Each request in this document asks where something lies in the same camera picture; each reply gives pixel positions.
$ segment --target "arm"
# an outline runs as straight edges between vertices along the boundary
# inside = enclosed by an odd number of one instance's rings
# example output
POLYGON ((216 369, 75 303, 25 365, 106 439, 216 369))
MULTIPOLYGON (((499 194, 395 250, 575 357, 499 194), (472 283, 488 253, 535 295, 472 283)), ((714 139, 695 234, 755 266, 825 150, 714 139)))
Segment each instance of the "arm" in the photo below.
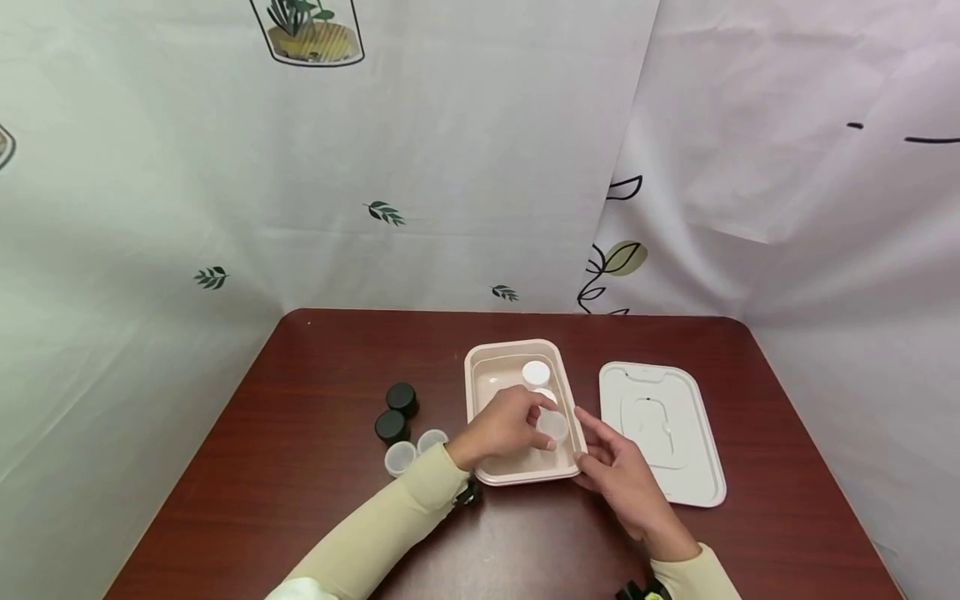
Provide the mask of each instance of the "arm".
POLYGON ((309 577, 339 600, 365 600, 453 508, 469 473, 436 445, 323 538, 287 576, 309 577))
POLYGON ((674 600, 740 600, 717 556, 705 544, 700 555, 681 563, 650 561, 654 575, 674 600))
POLYGON ((534 425, 545 396, 501 390, 453 442, 434 446, 326 535, 267 600, 366 600, 410 548, 434 530, 481 461, 525 448, 556 450, 534 425))
POLYGON ((627 534, 646 544, 657 579, 673 600, 740 600, 713 550, 697 543, 657 485, 640 449, 577 407, 587 454, 575 481, 603 494, 627 534))

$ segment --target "white backdrop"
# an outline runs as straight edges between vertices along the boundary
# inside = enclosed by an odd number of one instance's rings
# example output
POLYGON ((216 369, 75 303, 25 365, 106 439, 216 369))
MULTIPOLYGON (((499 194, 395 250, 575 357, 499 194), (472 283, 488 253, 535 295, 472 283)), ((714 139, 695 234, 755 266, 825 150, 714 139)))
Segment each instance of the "white backdrop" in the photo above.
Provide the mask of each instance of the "white backdrop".
POLYGON ((100 597, 286 311, 572 303, 656 0, 270 4, 0 4, 2 597, 100 597))
POLYGON ((960 556, 958 34, 955 2, 663 2, 613 177, 642 186, 590 256, 643 248, 580 294, 747 323, 923 600, 960 556))
POLYGON ((656 3, 581 4, 329 0, 333 69, 256 0, 0 8, 0 591, 97 597, 318 305, 742 319, 951 597, 955 3, 664 0, 639 86, 656 3))

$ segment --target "beige sleeve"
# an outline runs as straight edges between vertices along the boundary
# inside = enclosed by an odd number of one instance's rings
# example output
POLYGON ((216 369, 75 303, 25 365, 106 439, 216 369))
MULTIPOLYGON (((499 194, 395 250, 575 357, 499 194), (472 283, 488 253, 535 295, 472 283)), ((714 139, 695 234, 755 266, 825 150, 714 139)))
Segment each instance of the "beige sleeve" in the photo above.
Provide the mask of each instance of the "beige sleeve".
POLYGON ((449 514, 468 477, 435 445, 328 533, 285 581, 309 577, 340 600, 366 600, 449 514))
POLYGON ((650 561, 657 579, 673 600, 740 600, 717 555, 706 544, 700 547, 700 556, 683 563, 650 561))

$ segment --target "beige plastic container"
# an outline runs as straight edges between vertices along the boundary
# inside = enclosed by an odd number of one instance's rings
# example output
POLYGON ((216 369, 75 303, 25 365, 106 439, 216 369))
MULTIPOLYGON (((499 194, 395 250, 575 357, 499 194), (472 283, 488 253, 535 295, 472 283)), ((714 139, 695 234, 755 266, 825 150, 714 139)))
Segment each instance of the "beige plastic container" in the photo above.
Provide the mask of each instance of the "beige plastic container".
POLYGON ((557 406, 570 425, 570 435, 556 451, 526 450, 511 458, 489 459, 476 470, 477 478, 490 486, 566 479, 580 470, 573 461, 574 452, 587 451, 584 431, 573 416, 573 394, 566 380, 560 350, 546 340, 525 340, 486 344, 472 349, 464 361, 467 379, 467 422, 504 388, 523 385, 523 366, 541 360, 550 367, 550 381, 544 386, 557 397, 557 406))

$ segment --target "white cap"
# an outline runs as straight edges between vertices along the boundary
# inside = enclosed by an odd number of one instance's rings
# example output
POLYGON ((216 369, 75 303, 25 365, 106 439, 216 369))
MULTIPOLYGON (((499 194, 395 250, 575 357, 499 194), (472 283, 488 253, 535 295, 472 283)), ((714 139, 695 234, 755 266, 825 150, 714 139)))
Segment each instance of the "white cap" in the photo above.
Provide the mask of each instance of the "white cap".
POLYGON ((426 451, 437 444, 446 444, 450 439, 440 429, 430 429, 424 431, 420 439, 417 440, 417 452, 426 454, 426 451))
POLYGON ((536 390, 534 390, 534 392, 537 394, 543 394, 544 396, 547 396, 554 402, 557 401, 557 395, 551 392, 550 390, 547 390, 546 388, 537 388, 536 390))
POLYGON ((570 428, 566 424, 566 417, 563 413, 557 411, 540 409, 540 418, 537 419, 537 431, 545 433, 554 439, 557 445, 566 440, 570 433, 570 428))
POLYGON ((532 360, 523 365, 523 380, 527 385, 542 388, 550 380, 550 368, 540 360, 532 360))
POLYGON ((409 442, 397 442, 387 449, 383 457, 383 465, 387 472, 399 477, 417 460, 417 447, 409 442))

